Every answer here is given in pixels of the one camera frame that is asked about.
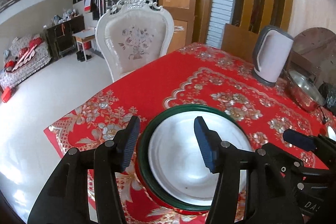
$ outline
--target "silver screw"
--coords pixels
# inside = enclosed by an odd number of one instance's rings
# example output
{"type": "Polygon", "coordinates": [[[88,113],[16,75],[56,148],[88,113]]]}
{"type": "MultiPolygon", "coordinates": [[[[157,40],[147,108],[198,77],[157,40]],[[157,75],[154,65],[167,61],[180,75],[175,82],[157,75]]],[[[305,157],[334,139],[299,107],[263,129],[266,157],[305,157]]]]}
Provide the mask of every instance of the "silver screw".
{"type": "Polygon", "coordinates": [[[220,145],[223,146],[223,147],[225,147],[225,148],[228,148],[230,146],[230,143],[227,142],[227,141],[221,141],[220,145]]]}
{"type": "Polygon", "coordinates": [[[114,146],[114,141],[112,141],[112,140],[108,140],[108,141],[106,141],[106,142],[105,142],[105,146],[106,146],[106,147],[114,146]]]}
{"type": "Polygon", "coordinates": [[[302,182],[299,182],[299,183],[297,184],[297,188],[299,188],[300,190],[303,190],[304,187],[305,187],[305,185],[304,185],[302,182]]]}
{"type": "Polygon", "coordinates": [[[266,155],[266,151],[263,150],[263,149],[258,149],[258,154],[261,155],[261,156],[264,156],[264,155],[266,155]]]}
{"type": "Polygon", "coordinates": [[[73,147],[73,148],[70,148],[68,152],[69,152],[69,155],[74,155],[77,153],[77,149],[73,147]]]}

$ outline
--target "white ornate chair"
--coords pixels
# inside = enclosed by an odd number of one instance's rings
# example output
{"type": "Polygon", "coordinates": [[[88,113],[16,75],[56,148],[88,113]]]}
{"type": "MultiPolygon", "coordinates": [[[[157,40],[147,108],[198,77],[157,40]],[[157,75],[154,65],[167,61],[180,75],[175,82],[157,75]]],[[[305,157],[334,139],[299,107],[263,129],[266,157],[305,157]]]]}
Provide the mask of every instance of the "white ornate chair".
{"type": "Polygon", "coordinates": [[[172,16],[153,0],[120,0],[99,19],[95,38],[115,82],[165,55],[173,32],[172,16]]]}

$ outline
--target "chair frame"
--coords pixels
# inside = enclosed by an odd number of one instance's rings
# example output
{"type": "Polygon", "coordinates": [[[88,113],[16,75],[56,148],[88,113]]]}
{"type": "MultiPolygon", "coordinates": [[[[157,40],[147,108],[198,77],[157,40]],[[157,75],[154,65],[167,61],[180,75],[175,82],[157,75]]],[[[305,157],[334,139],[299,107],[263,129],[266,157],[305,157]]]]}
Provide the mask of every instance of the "chair frame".
{"type": "Polygon", "coordinates": [[[106,13],[99,19],[95,32],[96,43],[98,44],[101,53],[108,64],[113,82],[120,79],[122,75],[117,68],[118,60],[110,52],[112,50],[111,45],[106,43],[105,30],[111,19],[122,16],[130,10],[146,10],[160,14],[164,18],[166,23],[166,35],[162,43],[160,57],[167,54],[167,50],[174,33],[174,20],[171,14],[164,9],[163,6],[157,6],[157,2],[153,2],[153,0],[119,0],[117,4],[113,5],[111,9],[107,10],[106,13]]]}

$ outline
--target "kettle handle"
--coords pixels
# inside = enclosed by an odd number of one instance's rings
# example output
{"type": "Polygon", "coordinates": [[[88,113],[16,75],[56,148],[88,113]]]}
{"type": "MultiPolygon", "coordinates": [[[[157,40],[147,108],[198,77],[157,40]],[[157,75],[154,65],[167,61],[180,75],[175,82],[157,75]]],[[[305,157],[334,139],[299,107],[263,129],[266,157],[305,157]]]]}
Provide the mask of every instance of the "kettle handle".
{"type": "Polygon", "coordinates": [[[265,45],[266,38],[270,35],[272,30],[277,31],[278,33],[294,40],[293,37],[291,37],[288,33],[286,33],[285,31],[283,31],[282,29],[278,27],[275,27],[273,25],[265,26],[259,33],[258,40],[254,46],[254,50],[252,53],[253,65],[257,71],[261,71],[261,67],[259,63],[259,54],[265,45]]]}

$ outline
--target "green rim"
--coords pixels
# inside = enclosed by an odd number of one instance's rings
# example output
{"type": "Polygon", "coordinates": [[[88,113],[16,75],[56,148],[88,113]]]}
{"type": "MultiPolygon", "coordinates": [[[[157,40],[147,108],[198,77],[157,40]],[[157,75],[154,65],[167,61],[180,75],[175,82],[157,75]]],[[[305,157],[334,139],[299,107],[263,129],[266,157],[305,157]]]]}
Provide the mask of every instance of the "green rim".
{"type": "Polygon", "coordinates": [[[191,212],[199,212],[199,211],[208,211],[210,210],[210,206],[198,206],[198,205],[192,205],[189,203],[185,203],[181,200],[178,200],[177,198],[174,198],[170,194],[168,194],[156,181],[154,178],[149,162],[148,162],[148,146],[149,141],[152,137],[152,134],[154,133],[154,130],[158,127],[158,125],[163,122],[168,117],[179,114],[181,112],[187,112],[187,111],[204,111],[204,112],[210,112],[217,115],[220,115],[229,121],[233,122],[236,126],[239,127],[239,129],[245,134],[244,130],[234,121],[230,116],[225,114],[224,112],[212,108],[205,105],[180,105],[180,106],[174,106],[172,108],[169,108],[165,110],[164,112],[157,115],[153,120],[150,121],[150,123],[147,125],[146,129],[142,133],[140,144],[138,147],[138,153],[137,153],[137,159],[139,163],[139,169],[142,178],[146,182],[147,186],[150,188],[150,190],[162,201],[165,203],[186,211],[191,212]]]}

